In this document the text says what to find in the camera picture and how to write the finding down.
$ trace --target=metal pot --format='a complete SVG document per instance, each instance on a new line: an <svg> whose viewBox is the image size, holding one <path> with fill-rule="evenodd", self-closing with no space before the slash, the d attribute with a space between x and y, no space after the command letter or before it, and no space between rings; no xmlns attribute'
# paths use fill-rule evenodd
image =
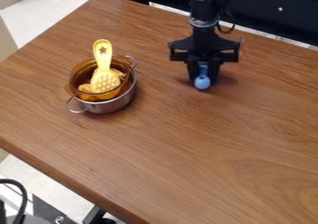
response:
<svg viewBox="0 0 318 224"><path fill-rule="evenodd" d="M130 56L127 56L128 58L132 59L134 62L129 68L130 70L130 76L129 76L129 89L118 96L117 98L110 99L110 100L105 100L105 101L97 101L97 102L92 102L92 101L85 101L82 99L79 99L76 96L71 96L66 102L65 102L65 107L69 112L73 113L82 113L82 112L91 112L95 114L105 114L105 113L111 113L111 112L116 112L118 110L123 109L126 105L129 104L129 102L134 98L135 92L136 92L136 82L137 82L137 77L136 77L136 72L135 68L138 64L138 61ZM72 100L76 100L77 103L80 105L82 110L73 110L69 107L69 103Z"/></svg>

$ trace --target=yellow spatula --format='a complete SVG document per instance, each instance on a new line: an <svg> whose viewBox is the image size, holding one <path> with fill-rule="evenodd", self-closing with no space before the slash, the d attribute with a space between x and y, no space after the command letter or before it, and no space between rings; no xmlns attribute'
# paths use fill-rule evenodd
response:
<svg viewBox="0 0 318 224"><path fill-rule="evenodd" d="M110 69L113 55L111 42L104 39L98 40L93 45L93 51L99 67L90 80L92 92L105 93L113 90L120 85L120 79Z"/></svg>

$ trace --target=wooden table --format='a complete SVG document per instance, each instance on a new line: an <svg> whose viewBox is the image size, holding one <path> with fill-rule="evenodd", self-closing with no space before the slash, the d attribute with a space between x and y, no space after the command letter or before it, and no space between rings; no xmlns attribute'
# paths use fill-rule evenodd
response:
<svg viewBox="0 0 318 224"><path fill-rule="evenodd" d="M317 223L318 54L236 31L241 61L199 92L168 59L190 32L180 15L90 0L0 65L1 147L128 223ZM136 99L69 113L70 70L100 38L139 60Z"/></svg>

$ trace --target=black robot mount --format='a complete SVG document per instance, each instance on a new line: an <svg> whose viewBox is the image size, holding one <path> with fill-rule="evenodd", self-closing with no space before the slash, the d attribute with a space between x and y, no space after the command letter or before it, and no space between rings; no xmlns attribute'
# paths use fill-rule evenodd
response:
<svg viewBox="0 0 318 224"><path fill-rule="evenodd" d="M219 26L222 14L229 13L230 0L190 0L190 24L193 33L190 37L169 44L170 59L184 61L194 86L207 90L216 83L219 68L225 61L239 60L239 42L219 37L216 29L222 33L233 31L233 25L224 32Z"/></svg>

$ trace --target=floor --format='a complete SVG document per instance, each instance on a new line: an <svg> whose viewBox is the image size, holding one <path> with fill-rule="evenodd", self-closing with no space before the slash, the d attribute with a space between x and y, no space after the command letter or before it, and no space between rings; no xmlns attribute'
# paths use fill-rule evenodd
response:
<svg viewBox="0 0 318 224"><path fill-rule="evenodd" d="M0 10L0 15L5 21L18 47L23 47L37 35L47 30L86 1L87 0L23 0L14 6ZM256 32L255 30L247 28L239 27L239 29L262 34L274 39L285 40L277 38L275 35ZM292 43L298 46L309 46L298 42ZM84 216L93 206L89 201L66 189L14 156L9 155L2 161L5 157L6 154L0 151L0 177L3 175L4 177L14 178L22 182L29 192L34 193L44 201L52 204L78 223L81 223Z"/></svg>

